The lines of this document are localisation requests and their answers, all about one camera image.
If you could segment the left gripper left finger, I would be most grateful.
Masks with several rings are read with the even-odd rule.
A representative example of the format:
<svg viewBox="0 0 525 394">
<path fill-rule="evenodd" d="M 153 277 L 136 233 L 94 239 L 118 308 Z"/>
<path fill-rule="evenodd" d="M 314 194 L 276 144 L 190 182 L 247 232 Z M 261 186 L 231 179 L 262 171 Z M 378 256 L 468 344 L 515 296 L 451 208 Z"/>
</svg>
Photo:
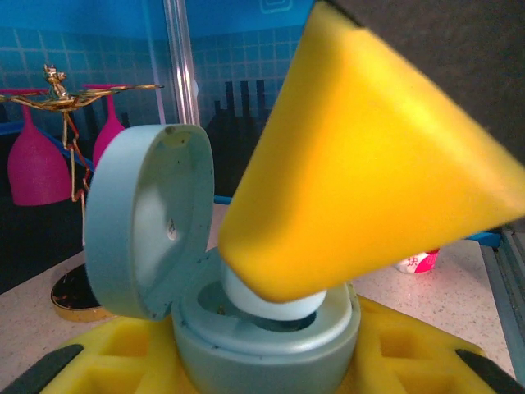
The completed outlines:
<svg viewBox="0 0 525 394">
<path fill-rule="evenodd" d="M 42 356 L 3 393 L 194 393 L 171 320 L 114 318 Z"/>
</svg>

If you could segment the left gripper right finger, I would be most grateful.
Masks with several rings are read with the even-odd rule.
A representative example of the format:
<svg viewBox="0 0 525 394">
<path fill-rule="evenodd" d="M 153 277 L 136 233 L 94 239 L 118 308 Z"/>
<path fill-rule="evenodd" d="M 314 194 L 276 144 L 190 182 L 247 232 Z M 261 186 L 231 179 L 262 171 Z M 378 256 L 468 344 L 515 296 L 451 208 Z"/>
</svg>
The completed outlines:
<svg viewBox="0 0 525 394">
<path fill-rule="evenodd" d="M 359 296 L 361 323 L 339 393 L 523 393 L 469 341 Z"/>
</svg>

